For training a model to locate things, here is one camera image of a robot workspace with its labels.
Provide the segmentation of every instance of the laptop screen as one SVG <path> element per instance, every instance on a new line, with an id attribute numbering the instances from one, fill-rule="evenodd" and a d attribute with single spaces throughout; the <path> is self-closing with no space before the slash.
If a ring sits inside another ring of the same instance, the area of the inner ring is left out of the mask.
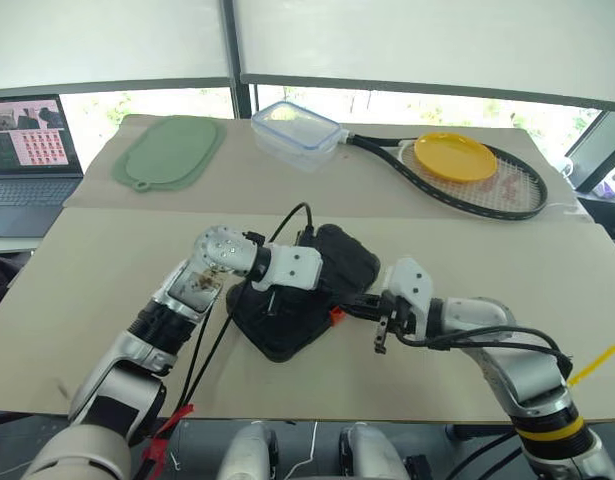
<path id="1" fill-rule="evenodd" d="M 0 176 L 82 174 L 58 95 L 0 99 Z"/>

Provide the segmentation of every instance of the laptop keyboard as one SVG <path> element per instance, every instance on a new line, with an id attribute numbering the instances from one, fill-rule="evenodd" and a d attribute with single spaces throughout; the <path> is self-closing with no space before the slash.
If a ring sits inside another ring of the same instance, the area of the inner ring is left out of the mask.
<path id="1" fill-rule="evenodd" d="M 76 185 L 74 179 L 0 181 L 0 206 L 62 205 Z"/>

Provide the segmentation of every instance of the yellow plate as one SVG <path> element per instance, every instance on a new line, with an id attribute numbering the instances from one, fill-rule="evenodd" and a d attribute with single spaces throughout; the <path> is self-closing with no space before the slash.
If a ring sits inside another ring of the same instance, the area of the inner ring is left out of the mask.
<path id="1" fill-rule="evenodd" d="M 498 161 L 484 145 L 457 133 L 428 133 L 414 144 L 418 161 L 434 175 L 454 182 L 491 177 Z"/>

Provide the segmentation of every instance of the racket strings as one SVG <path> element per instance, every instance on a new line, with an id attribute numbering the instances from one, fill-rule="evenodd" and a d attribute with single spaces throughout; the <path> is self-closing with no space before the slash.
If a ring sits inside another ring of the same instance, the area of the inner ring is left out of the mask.
<path id="1" fill-rule="evenodd" d="M 433 175 L 416 159 L 413 144 L 401 148 L 398 156 L 425 183 L 472 205 L 506 212 L 525 212 L 538 207 L 542 201 L 537 179 L 500 156 L 496 156 L 498 169 L 492 177 L 469 183 L 451 182 Z"/>

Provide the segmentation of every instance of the clear container lid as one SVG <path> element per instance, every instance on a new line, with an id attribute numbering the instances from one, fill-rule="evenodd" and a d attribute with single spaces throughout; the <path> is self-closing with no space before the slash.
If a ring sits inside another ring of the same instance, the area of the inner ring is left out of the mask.
<path id="1" fill-rule="evenodd" d="M 342 128 L 333 120 L 294 105 L 278 102 L 252 116 L 252 126 L 303 150 L 318 150 L 335 143 Z"/>

